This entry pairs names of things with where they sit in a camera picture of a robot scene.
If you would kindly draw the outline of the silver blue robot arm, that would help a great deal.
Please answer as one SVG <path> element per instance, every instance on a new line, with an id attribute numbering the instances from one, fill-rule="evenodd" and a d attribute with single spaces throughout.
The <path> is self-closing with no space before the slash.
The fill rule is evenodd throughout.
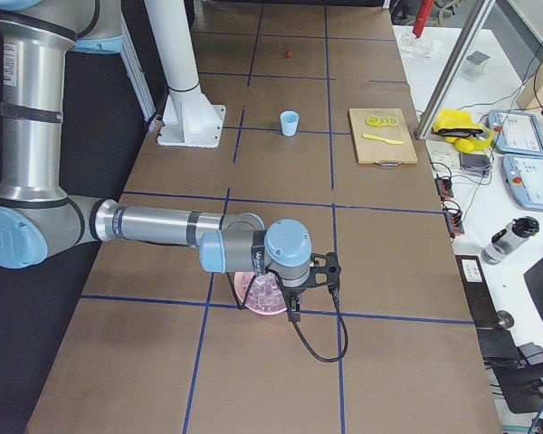
<path id="1" fill-rule="evenodd" d="M 129 240 L 197 249 L 204 270 L 272 274 L 290 321 L 314 285 L 300 222 L 265 226 L 239 215 L 121 205 L 70 196 L 59 184 L 65 56 L 116 53 L 118 1 L 0 1 L 4 39 L 0 266 L 21 269 L 90 241 Z"/>

